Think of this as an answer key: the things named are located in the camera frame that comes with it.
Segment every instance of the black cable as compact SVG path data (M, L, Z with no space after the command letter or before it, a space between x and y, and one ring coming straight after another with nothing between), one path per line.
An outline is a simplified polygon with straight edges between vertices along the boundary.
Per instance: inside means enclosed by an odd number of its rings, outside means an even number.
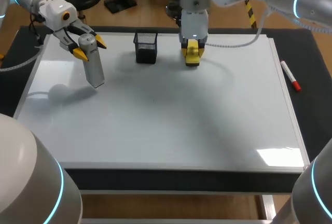
M64 30L64 33L66 34L66 36L69 38L69 40L72 41L73 43L75 43L75 41L69 36L66 28L64 28L63 30Z
M43 42L43 40L41 39L40 35L38 34L37 29L36 29L36 27L35 27L35 25L34 25L34 22L37 22L37 20L36 20L36 19L32 19L32 15L33 15L33 14L30 13L29 31L32 32L32 33L36 36L36 38L37 38L37 42L39 43L39 45L43 45L44 42Z

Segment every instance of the metal frame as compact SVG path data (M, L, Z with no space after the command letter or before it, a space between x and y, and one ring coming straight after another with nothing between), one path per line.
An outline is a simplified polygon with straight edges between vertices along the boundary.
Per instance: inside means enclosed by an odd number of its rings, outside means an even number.
M226 195L227 192L201 191L139 191L139 190L80 190L81 194L177 194L177 195ZM207 219L82 219L81 224L282 224L272 222L276 216L272 195L260 195L260 208L266 220L207 220Z
M271 221L194 219L82 219L81 224L271 224Z

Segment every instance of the mesh container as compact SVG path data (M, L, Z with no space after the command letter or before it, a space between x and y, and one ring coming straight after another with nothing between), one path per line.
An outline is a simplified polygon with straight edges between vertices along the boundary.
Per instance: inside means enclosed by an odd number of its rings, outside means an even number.
M157 32L136 32L134 43L136 62L155 64L157 60Z

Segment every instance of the red marker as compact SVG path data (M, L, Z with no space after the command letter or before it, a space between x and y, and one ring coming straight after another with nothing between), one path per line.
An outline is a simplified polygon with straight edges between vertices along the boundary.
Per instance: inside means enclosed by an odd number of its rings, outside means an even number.
M291 82L293 84L293 87L295 88L296 92L301 92L300 84L296 81L294 75L289 70L289 67L287 66L287 64L285 63L285 61L281 61L280 64L281 64L282 68L284 69L286 75L291 80Z

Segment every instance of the whiteboard surface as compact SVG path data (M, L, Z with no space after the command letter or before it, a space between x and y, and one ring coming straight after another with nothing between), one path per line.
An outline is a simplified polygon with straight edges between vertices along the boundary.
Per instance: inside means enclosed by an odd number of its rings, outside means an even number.
M206 46L197 68L185 66L176 34L159 34L155 65L135 63L134 34L102 37L104 85L91 87L82 61L50 36L15 114L65 168L301 172L309 164L265 35L244 48Z

